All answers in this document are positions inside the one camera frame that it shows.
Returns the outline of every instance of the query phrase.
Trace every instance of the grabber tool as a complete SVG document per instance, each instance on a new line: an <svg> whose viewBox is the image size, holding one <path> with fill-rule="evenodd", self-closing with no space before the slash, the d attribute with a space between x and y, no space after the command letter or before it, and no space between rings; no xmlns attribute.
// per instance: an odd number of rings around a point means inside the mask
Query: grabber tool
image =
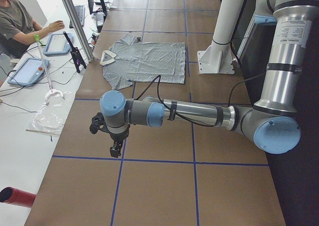
<svg viewBox="0 0 319 226"><path fill-rule="evenodd" d="M38 46L38 49L39 49L39 52L40 52L40 56L41 56L41 59L42 59L42 64L43 64L43 67L44 67L44 71L45 71L45 75L46 75L46 78L48 80L48 83L49 83L49 92L45 95L45 104L48 105L49 104L49 98L51 96L54 96L54 95L60 95L63 99L64 99L64 94L61 90L57 90L57 89L54 89L53 86L52 86L52 82L50 80L50 77L49 77L49 73L48 73L48 69L46 67L46 64L45 64L45 60L43 58L43 54L42 54L42 50L41 50L41 45L40 45L40 36L39 35L34 35L34 39L35 39L35 42Z"/></svg>

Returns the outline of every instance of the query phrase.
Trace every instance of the blue joint cap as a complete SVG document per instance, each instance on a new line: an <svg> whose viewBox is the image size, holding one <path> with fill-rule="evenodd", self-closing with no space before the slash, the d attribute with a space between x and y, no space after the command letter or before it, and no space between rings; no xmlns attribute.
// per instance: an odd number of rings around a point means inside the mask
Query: blue joint cap
<svg viewBox="0 0 319 226"><path fill-rule="evenodd" d="M160 103L153 102L148 110L146 121L148 126L159 127L163 124L164 106Z"/></svg>
<svg viewBox="0 0 319 226"><path fill-rule="evenodd" d="M294 148L300 137L298 123L290 117L279 116L267 120L257 128L254 143L268 153L282 154Z"/></svg>
<svg viewBox="0 0 319 226"><path fill-rule="evenodd" d="M125 96L117 90L108 91L100 98L101 112L105 116L113 116L120 113L125 104Z"/></svg>
<svg viewBox="0 0 319 226"><path fill-rule="evenodd" d="M255 14L255 24L260 25L276 25L277 19L270 15L256 15Z"/></svg>

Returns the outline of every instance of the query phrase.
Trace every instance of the keyboard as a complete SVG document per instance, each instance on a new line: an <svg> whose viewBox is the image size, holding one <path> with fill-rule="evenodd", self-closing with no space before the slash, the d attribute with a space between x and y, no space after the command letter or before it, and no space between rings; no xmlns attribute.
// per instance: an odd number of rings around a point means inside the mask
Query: keyboard
<svg viewBox="0 0 319 226"><path fill-rule="evenodd" d="M80 20L81 26L84 26L84 18L85 18L85 15L84 15L85 7L84 7L84 5L75 5L74 8L75 8L75 12L76 12L76 14L77 14L77 16L78 16L78 18ZM69 28L74 28L73 24L72 24L72 21L70 21Z"/></svg>

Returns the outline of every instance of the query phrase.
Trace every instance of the clear plastic bag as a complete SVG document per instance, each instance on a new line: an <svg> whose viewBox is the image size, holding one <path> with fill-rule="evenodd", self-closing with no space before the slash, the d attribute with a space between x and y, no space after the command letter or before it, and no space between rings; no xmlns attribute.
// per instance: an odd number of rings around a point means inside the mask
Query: clear plastic bag
<svg viewBox="0 0 319 226"><path fill-rule="evenodd" d="M64 99L60 95L49 98L49 104L43 103L31 121L27 131L60 135L71 109L74 96L73 92L63 92Z"/></svg>

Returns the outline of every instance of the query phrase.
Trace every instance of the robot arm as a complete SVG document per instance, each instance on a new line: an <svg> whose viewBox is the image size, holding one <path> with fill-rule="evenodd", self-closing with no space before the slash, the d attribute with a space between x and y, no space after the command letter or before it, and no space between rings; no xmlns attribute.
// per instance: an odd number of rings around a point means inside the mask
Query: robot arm
<svg viewBox="0 0 319 226"><path fill-rule="evenodd" d="M256 111L250 107L228 108L176 100L146 97L126 99L119 91L108 91L100 99L101 113L92 119L91 133L109 133L114 140L112 157L121 155L123 141L129 136L130 125L159 127L164 119L187 120L208 127L225 127L245 135L260 149L283 153L299 141L301 131L297 122L286 116Z"/></svg>
<svg viewBox="0 0 319 226"><path fill-rule="evenodd" d="M258 148L272 154L285 153L297 145L301 130L292 118L297 113L293 99L311 25L319 16L319 1L257 0L256 6L258 16L265 16L262 19L267 19L266 23L274 21L271 19L274 16L277 26L261 99L253 108L224 108L162 101L154 97L139 101L126 99L119 91L106 92L100 99L101 113L93 117L90 131L95 134L101 130L110 134L114 140L110 148L112 157L121 155L131 124L157 127L162 125L164 118L225 127L246 136Z"/></svg>

